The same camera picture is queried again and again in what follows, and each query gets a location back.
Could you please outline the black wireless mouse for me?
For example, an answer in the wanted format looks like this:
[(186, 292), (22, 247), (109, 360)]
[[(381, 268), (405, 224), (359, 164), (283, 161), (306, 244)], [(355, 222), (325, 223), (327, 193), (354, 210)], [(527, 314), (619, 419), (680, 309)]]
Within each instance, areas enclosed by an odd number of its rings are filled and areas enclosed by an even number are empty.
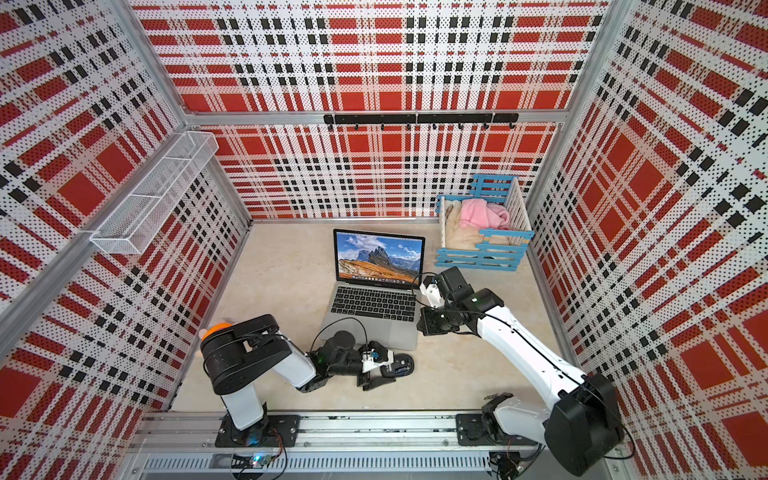
[(415, 370), (415, 361), (409, 354), (398, 353), (393, 357), (393, 362), (380, 368), (380, 373), (385, 378), (403, 378), (411, 375)]

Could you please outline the silver laptop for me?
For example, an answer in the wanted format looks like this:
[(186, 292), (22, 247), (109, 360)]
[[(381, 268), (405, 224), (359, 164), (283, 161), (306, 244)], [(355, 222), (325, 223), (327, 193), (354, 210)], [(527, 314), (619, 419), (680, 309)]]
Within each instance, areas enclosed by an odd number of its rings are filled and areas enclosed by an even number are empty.
[(424, 271), (420, 236), (336, 229), (333, 287), (319, 338), (344, 330), (357, 344), (377, 341), (402, 351), (417, 347), (414, 290)]

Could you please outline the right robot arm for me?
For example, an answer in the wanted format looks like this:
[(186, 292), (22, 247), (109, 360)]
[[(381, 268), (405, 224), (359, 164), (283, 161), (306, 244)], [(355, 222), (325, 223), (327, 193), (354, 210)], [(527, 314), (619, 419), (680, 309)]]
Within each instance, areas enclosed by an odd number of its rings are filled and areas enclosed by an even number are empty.
[(460, 270), (422, 273), (414, 280), (425, 299), (417, 329), (425, 336), (469, 333), (493, 346), (531, 383), (541, 405), (512, 394), (482, 407), (481, 439), (519, 436), (548, 450), (570, 474), (581, 476), (628, 436), (617, 391), (603, 375), (588, 375), (528, 331), (493, 291), (474, 290)]

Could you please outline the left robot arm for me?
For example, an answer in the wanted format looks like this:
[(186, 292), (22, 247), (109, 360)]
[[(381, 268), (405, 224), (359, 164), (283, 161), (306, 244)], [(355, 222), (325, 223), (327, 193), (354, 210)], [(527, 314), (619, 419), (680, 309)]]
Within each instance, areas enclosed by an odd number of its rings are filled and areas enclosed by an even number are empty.
[(200, 348), (203, 370), (238, 431), (268, 424), (266, 403), (258, 398), (255, 382), (270, 371), (302, 393), (325, 386), (335, 376), (353, 376), (369, 391), (413, 371), (409, 355), (368, 338), (358, 343), (346, 330), (306, 353), (281, 332), (270, 314), (215, 325), (202, 335)]

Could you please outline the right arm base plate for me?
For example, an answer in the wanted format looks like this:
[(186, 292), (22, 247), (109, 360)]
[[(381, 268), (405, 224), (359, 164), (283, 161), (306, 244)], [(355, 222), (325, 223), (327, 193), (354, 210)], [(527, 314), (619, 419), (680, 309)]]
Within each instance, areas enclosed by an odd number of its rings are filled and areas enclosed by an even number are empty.
[(508, 435), (489, 423), (483, 414), (457, 414), (455, 416), (457, 441), (460, 446), (535, 447), (530, 439)]

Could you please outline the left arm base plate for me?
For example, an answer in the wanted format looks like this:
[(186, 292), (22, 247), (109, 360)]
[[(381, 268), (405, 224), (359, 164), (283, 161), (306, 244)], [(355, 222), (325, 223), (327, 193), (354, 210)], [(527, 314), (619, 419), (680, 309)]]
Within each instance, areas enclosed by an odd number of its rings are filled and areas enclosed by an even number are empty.
[(227, 413), (215, 440), (217, 448), (290, 448), (296, 444), (301, 417), (299, 415), (267, 415), (254, 425), (238, 430)]

